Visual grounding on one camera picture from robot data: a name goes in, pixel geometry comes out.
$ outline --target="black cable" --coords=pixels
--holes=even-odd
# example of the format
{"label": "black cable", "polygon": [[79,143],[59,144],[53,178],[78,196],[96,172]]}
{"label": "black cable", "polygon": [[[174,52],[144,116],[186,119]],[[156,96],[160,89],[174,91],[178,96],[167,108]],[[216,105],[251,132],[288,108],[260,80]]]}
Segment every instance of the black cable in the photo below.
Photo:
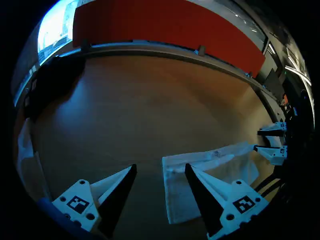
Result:
{"label": "black cable", "polygon": [[277,181],[276,183],[274,183],[271,187],[269,187],[267,190],[265,190],[261,196],[264,198],[265,196],[267,196],[269,193],[271,193],[273,190],[275,190],[276,188],[280,187],[282,184],[284,183],[284,181],[282,179],[280,179],[279,181]]}
{"label": "black cable", "polygon": [[262,188],[267,186],[269,183],[271,183],[273,180],[276,179],[276,176],[272,173],[270,176],[268,176],[265,180],[263,180],[254,190],[256,192],[259,192]]}

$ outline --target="white plastic bracket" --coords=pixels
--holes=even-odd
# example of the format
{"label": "white plastic bracket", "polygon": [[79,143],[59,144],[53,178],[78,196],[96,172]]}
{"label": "white plastic bracket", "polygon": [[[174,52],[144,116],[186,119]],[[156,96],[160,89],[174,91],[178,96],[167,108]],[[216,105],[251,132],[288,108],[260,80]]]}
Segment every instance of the white plastic bracket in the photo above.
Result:
{"label": "white plastic bracket", "polygon": [[237,230],[241,223],[249,222],[252,216],[258,215],[268,205],[267,200],[241,179],[228,184],[191,167],[197,178],[224,209],[220,216],[222,228],[211,237],[207,235],[210,240]]}
{"label": "white plastic bracket", "polygon": [[288,157],[288,146],[264,147],[255,145],[253,149],[268,159],[272,165],[282,165]]}
{"label": "white plastic bracket", "polygon": [[123,180],[131,167],[93,184],[80,179],[52,203],[76,225],[92,232],[101,220],[98,207]]}
{"label": "white plastic bracket", "polygon": [[261,128],[258,131],[258,135],[267,135],[268,133],[272,131],[281,131],[286,132],[287,131],[287,123],[286,122],[275,122],[267,127]]}

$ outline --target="orange wall panel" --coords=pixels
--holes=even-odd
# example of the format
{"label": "orange wall panel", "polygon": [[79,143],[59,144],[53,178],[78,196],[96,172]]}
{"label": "orange wall panel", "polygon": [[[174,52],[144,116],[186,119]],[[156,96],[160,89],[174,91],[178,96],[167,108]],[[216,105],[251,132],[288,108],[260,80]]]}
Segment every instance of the orange wall panel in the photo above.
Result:
{"label": "orange wall panel", "polygon": [[76,9],[73,45],[142,39],[167,42],[222,59],[255,77],[264,55],[238,28],[186,0],[96,0]]}

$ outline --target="wooden table surface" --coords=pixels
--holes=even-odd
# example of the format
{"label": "wooden table surface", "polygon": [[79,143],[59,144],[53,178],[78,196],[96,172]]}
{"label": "wooden table surface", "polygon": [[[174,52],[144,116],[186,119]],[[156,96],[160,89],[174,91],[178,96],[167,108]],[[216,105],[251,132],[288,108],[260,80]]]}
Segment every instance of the wooden table surface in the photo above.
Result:
{"label": "wooden table surface", "polygon": [[[217,70],[157,57],[91,58],[70,97],[37,120],[34,147],[54,199],[78,179],[93,183],[137,164],[114,239],[206,239],[200,218],[169,225],[161,158],[261,143],[256,131],[270,123],[251,87]],[[256,186],[273,167],[251,157]]]}

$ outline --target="folded towel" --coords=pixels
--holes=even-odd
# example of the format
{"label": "folded towel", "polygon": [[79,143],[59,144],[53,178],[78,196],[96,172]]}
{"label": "folded towel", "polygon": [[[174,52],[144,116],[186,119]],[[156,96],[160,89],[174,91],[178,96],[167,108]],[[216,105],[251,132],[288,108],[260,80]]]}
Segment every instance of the folded towel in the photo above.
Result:
{"label": "folded towel", "polygon": [[200,212],[184,174],[186,163],[231,183],[242,179],[251,184],[258,176],[249,153],[253,145],[247,142],[207,151],[179,154],[162,158],[166,208],[170,224],[197,218]]}

